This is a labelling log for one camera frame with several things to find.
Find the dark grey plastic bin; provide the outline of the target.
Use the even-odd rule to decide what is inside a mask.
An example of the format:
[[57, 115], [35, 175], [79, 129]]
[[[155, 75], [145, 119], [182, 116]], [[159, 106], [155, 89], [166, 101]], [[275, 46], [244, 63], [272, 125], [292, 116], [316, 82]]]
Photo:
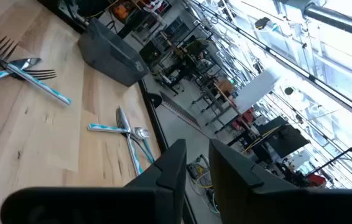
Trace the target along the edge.
[[125, 86], [132, 86], [149, 73], [139, 53], [96, 18], [77, 44], [89, 66]]

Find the black clamp on table edge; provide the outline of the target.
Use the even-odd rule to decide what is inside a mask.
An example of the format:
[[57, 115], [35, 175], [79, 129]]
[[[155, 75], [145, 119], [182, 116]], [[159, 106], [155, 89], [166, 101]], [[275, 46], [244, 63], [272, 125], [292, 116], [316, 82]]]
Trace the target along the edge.
[[158, 108], [162, 104], [162, 97], [156, 93], [148, 93], [147, 94], [153, 107]]

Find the white building pillar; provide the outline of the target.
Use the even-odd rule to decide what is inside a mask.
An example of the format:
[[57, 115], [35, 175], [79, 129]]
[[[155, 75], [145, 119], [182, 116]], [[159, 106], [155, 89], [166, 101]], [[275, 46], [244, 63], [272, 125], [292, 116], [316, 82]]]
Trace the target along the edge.
[[252, 105], [262, 99], [266, 94], [274, 89], [280, 80], [278, 68], [269, 67], [256, 78], [251, 80], [246, 86], [240, 89], [234, 102], [239, 113], [244, 113]]

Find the person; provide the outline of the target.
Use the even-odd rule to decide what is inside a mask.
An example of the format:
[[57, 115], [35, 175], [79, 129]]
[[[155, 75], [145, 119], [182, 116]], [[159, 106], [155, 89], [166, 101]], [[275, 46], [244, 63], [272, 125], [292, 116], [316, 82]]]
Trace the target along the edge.
[[205, 52], [202, 51], [197, 55], [197, 69], [204, 70], [210, 68], [213, 63], [205, 58]]

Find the orange device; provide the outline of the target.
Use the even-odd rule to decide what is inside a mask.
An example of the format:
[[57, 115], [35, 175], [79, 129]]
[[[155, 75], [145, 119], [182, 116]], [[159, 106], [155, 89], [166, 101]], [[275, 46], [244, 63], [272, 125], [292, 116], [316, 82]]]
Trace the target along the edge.
[[129, 7], [125, 3], [119, 3], [114, 5], [111, 11], [119, 20], [125, 20], [129, 15]]

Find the black floor power strip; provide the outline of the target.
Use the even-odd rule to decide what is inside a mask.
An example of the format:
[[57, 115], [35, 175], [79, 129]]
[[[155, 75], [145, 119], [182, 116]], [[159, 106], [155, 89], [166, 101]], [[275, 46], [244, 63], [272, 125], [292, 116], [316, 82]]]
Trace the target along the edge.
[[204, 173], [210, 170], [210, 165], [204, 155], [199, 155], [191, 163], [187, 164], [187, 171], [193, 180], [197, 180]]

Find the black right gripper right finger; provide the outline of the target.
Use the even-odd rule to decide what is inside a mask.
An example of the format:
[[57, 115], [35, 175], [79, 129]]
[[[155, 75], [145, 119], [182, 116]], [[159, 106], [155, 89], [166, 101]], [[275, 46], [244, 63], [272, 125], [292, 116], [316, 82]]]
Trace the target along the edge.
[[352, 224], [351, 189], [296, 187], [217, 139], [208, 157], [223, 224]]

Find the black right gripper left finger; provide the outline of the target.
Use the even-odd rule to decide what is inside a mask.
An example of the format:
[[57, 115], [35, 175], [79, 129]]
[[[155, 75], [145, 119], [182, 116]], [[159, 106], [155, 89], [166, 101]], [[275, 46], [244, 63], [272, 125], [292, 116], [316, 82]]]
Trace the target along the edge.
[[180, 224], [187, 147], [175, 141], [124, 187], [30, 187], [1, 205], [1, 224]]

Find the silver ventilation duct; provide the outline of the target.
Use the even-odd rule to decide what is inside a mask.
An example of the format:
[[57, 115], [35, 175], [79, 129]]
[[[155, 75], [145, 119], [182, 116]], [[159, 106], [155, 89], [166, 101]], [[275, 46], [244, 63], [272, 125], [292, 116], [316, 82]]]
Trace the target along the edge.
[[303, 14], [311, 19], [328, 24], [329, 26], [352, 34], [352, 17], [338, 11], [310, 3], [303, 10]]

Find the black background monitor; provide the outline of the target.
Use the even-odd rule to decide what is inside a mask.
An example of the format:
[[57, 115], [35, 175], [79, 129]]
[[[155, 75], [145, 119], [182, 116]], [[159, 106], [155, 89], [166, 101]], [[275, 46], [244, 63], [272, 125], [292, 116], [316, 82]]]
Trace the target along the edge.
[[310, 143], [298, 129], [281, 116], [258, 126], [257, 130], [264, 137], [264, 142], [268, 143], [280, 158]]

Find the wooden top workbench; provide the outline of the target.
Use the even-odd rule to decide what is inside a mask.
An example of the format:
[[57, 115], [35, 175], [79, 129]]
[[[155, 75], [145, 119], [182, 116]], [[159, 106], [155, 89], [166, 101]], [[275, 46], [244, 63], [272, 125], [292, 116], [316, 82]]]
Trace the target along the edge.
[[200, 96], [196, 100], [193, 100], [192, 104], [194, 105], [200, 100], [204, 100], [208, 106], [205, 109], [202, 109], [201, 113], [204, 113], [213, 106], [215, 107], [215, 117], [212, 120], [207, 121], [205, 126], [208, 126], [214, 121], [219, 121], [221, 124], [224, 124], [220, 118], [229, 110], [233, 110], [237, 114], [239, 113], [234, 100], [232, 100], [233, 92], [233, 84], [228, 79], [222, 80], [218, 83], [210, 80], [206, 85], [201, 87]]

